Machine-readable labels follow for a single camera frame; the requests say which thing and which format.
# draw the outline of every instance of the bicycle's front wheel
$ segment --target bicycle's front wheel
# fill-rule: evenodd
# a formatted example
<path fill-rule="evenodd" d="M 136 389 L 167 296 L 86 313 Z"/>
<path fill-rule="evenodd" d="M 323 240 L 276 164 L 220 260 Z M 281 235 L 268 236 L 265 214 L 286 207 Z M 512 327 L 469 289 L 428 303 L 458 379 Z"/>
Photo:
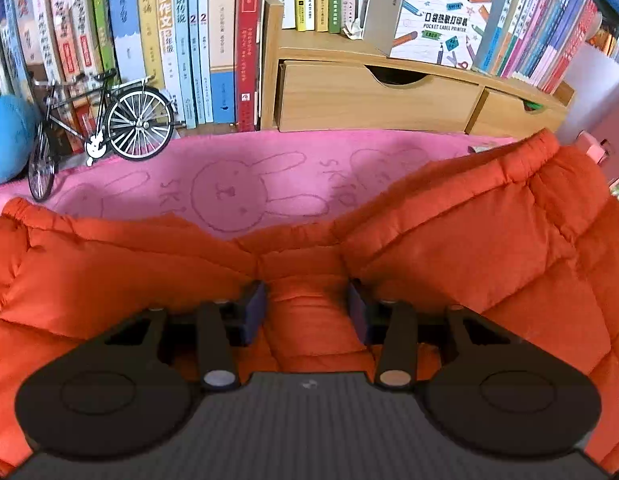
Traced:
<path fill-rule="evenodd" d="M 155 88 L 131 88 L 110 105 L 104 126 L 122 158 L 145 160 L 162 152 L 172 138 L 174 110 Z"/>
<path fill-rule="evenodd" d="M 51 195 L 54 186 L 54 174 L 56 173 L 56 161 L 49 143 L 49 137 L 42 123 L 38 125 L 36 138 L 30 152 L 27 181 L 30 192 L 36 202 L 45 202 Z"/>

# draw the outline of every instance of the blue balloon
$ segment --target blue balloon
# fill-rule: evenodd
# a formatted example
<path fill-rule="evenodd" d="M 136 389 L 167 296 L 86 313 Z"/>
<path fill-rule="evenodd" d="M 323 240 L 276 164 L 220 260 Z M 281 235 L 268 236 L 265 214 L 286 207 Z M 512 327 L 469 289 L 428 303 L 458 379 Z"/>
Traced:
<path fill-rule="evenodd" d="M 25 167 L 38 123 L 38 109 L 14 95 L 0 96 L 0 184 Z"/>

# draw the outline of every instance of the orange down jacket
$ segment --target orange down jacket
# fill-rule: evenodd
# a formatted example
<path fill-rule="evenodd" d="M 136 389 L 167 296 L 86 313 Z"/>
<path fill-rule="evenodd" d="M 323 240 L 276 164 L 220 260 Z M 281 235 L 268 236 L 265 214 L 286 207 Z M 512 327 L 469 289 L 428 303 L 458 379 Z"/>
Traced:
<path fill-rule="evenodd" d="M 619 203 L 548 132 L 429 164 L 335 221 L 221 241 L 167 216 L 72 219 L 13 199 L 0 216 L 0 475 L 30 453 L 14 396 L 34 370 L 150 305 L 180 312 L 270 287 L 254 370 L 373 373 L 348 276 L 420 310 L 464 304 L 587 373 L 603 414 L 587 451 L 619 468 Z M 420 348 L 419 376 L 437 366 Z"/>

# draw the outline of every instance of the wooden drawer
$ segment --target wooden drawer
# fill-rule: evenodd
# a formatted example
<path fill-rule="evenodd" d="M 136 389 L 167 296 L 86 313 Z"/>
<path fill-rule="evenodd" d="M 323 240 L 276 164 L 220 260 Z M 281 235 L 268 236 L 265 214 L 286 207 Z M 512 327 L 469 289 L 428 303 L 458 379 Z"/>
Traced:
<path fill-rule="evenodd" d="M 522 99 L 486 88 L 466 132 L 471 135 L 524 139 L 543 128 L 556 131 L 566 113 L 567 108 L 549 107 L 528 112 Z"/>
<path fill-rule="evenodd" d="M 457 132 L 465 129 L 480 95 L 478 85 L 446 77 L 425 75 L 408 84 L 386 84 L 364 65 L 316 61 L 286 61 L 280 86 L 276 120 L 282 132 L 339 128 Z"/>

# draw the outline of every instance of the miniature bicycle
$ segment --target miniature bicycle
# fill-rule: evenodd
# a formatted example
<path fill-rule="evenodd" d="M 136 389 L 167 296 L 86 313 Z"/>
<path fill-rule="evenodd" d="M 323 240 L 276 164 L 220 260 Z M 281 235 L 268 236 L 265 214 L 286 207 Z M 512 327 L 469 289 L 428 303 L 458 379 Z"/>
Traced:
<path fill-rule="evenodd" d="M 98 88 L 61 100 L 58 90 L 71 88 L 86 79 L 77 76 L 71 82 L 36 81 L 36 86 L 48 89 L 45 97 L 46 111 L 38 125 L 36 138 L 29 158 L 28 181 L 32 197 L 36 202 L 48 199 L 54 184 L 58 165 L 58 150 L 54 148 L 53 129 L 64 129 L 69 135 L 78 137 L 89 158 L 87 165 L 101 158 L 110 146 L 114 152 L 127 160 L 145 160 L 158 155 L 169 143 L 174 132 L 174 108 L 156 88 L 148 86 L 150 77 L 124 84 L 108 86 L 107 81 L 117 74 L 108 70 L 91 78 Z M 100 94 L 95 133 L 86 137 L 54 115 L 54 111 L 66 105 Z"/>

